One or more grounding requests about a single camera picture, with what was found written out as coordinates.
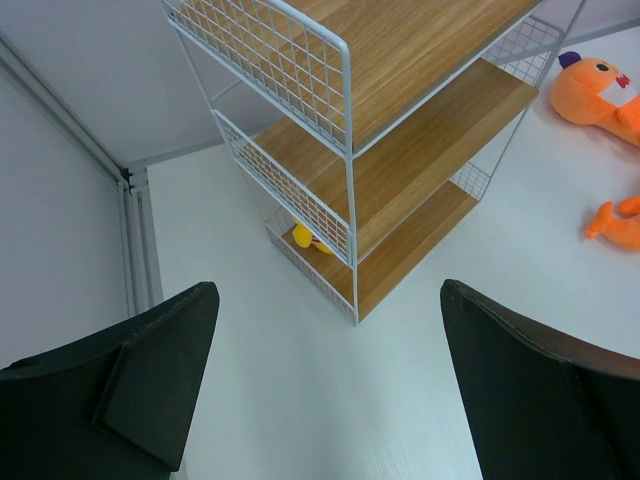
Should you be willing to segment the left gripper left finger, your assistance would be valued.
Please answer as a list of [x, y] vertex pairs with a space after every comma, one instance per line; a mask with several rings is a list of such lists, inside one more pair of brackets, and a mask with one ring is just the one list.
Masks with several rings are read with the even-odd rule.
[[200, 282], [1, 371], [4, 479], [168, 479], [183, 455], [220, 296]]

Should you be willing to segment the orange shark plush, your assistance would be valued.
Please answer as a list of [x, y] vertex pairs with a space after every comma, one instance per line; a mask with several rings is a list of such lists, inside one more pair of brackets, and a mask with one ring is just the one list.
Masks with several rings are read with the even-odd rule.
[[603, 236], [623, 250], [639, 251], [639, 197], [623, 200], [618, 207], [612, 201], [603, 203], [587, 224], [586, 237]]
[[550, 104], [563, 119], [598, 127], [639, 145], [639, 91], [612, 63], [575, 51], [558, 56], [560, 73], [552, 82]]

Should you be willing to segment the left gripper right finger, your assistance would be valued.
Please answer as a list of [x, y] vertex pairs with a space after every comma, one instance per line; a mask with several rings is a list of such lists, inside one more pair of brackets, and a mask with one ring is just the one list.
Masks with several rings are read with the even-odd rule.
[[636, 479], [639, 361], [514, 312], [453, 279], [448, 347], [486, 479]]

